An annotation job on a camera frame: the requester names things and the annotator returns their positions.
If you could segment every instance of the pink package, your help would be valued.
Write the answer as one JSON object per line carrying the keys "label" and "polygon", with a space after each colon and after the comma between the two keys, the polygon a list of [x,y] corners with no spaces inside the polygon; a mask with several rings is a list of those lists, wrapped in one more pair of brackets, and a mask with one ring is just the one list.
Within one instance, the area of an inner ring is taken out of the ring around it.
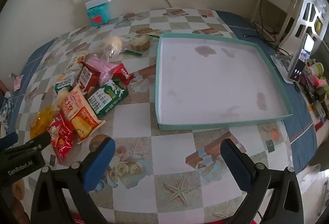
{"label": "pink package", "polygon": [[117,66],[116,64],[108,63],[106,61],[100,60],[97,55],[92,55],[90,58],[86,61],[86,63],[93,68],[100,71],[99,76],[99,86],[104,85],[107,83],[112,77],[113,77],[113,69]]}
{"label": "pink package", "polygon": [[22,82],[23,75],[17,76],[14,81],[14,91],[20,89],[20,84]]}

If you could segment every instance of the metal bolt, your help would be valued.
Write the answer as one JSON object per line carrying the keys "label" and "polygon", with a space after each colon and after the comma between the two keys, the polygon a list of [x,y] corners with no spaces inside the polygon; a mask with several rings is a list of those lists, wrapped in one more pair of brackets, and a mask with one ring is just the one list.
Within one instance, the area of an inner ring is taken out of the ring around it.
{"label": "metal bolt", "polygon": [[41,169],[41,171],[42,171],[43,173],[48,172],[48,170],[49,170],[49,167],[48,167],[48,166],[44,166],[44,167]]}
{"label": "metal bolt", "polygon": [[262,164],[262,163],[257,163],[257,164],[256,164],[256,167],[257,167],[258,169],[260,169],[260,170],[262,170],[262,169],[265,168],[264,164]]}
{"label": "metal bolt", "polygon": [[72,167],[73,169],[77,169],[77,168],[80,167],[80,163],[75,162],[75,163],[73,163],[73,164],[71,165],[71,167]]}

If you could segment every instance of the snack bag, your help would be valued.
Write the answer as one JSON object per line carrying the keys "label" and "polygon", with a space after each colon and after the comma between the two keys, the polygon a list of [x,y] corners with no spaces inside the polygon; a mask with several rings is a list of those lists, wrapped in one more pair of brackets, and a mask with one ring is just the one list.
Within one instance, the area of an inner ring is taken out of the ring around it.
{"label": "snack bag", "polygon": [[133,79],[133,75],[129,74],[123,65],[123,63],[120,63],[117,67],[113,69],[113,74],[115,77],[119,78],[120,81],[127,86],[130,81]]}
{"label": "snack bag", "polygon": [[65,73],[70,71],[80,71],[81,69],[81,62],[85,60],[86,56],[88,55],[88,51],[81,51],[74,53],[70,62],[68,63]]}
{"label": "snack bag", "polygon": [[73,90],[68,93],[60,108],[67,120],[74,126],[78,133],[78,143],[81,143],[91,133],[101,127],[105,121],[100,121],[96,117],[93,109],[90,107],[80,90],[80,84],[77,84]]}
{"label": "snack bag", "polygon": [[75,85],[75,79],[76,79],[76,71],[71,71],[68,73],[63,73],[60,77],[56,79],[55,83],[55,92],[58,94],[58,92],[62,88],[67,88],[68,91],[71,91]]}
{"label": "snack bag", "polygon": [[34,119],[33,124],[30,128],[30,139],[35,138],[37,135],[40,135],[43,132],[46,132],[49,124],[54,118],[54,106],[48,106],[38,113],[37,117]]}
{"label": "snack bag", "polygon": [[82,94],[89,97],[98,83],[100,72],[84,62],[81,63],[83,68],[80,71],[78,83],[80,83]]}
{"label": "snack bag", "polygon": [[97,55],[90,56],[89,59],[86,61],[86,64],[100,71],[101,74],[98,80],[99,86],[104,85],[112,78],[113,76],[112,70],[115,67],[117,67],[116,64],[108,63],[106,61],[99,59]]}
{"label": "snack bag", "polygon": [[48,128],[51,136],[51,144],[60,163],[73,147],[73,131],[74,127],[65,119],[63,111],[60,110]]}
{"label": "snack bag", "polygon": [[128,88],[121,88],[112,80],[109,80],[104,86],[91,95],[88,99],[88,103],[97,116],[104,116],[126,96],[128,96]]}

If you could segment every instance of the red label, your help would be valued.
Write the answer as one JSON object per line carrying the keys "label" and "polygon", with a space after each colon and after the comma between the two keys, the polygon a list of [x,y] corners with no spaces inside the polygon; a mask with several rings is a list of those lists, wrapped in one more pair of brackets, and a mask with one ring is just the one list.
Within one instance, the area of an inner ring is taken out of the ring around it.
{"label": "red label", "polygon": [[94,21],[95,24],[102,23],[102,16],[99,15],[97,17],[93,17],[92,20]]}

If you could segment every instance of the stain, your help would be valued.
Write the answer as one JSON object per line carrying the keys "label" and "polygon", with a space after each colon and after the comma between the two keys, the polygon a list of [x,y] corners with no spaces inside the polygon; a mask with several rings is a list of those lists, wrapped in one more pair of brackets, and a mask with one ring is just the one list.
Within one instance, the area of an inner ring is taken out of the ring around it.
{"label": "stain", "polygon": [[222,117],[238,117],[239,114],[235,113],[234,110],[240,108],[240,106],[232,106],[226,110],[226,114],[222,114]]}
{"label": "stain", "polygon": [[230,51],[228,51],[226,48],[222,48],[222,51],[223,51],[228,57],[235,58],[234,52],[230,52]]}
{"label": "stain", "polygon": [[195,51],[201,56],[208,57],[209,55],[215,55],[217,52],[208,46],[197,46]]}
{"label": "stain", "polygon": [[176,94],[176,92],[175,92],[175,91],[173,91],[173,90],[169,90],[169,91],[168,91],[168,96],[173,96],[173,97],[176,97],[176,96],[177,96],[177,94]]}
{"label": "stain", "polygon": [[262,92],[257,92],[257,107],[262,111],[267,110],[266,98]]}

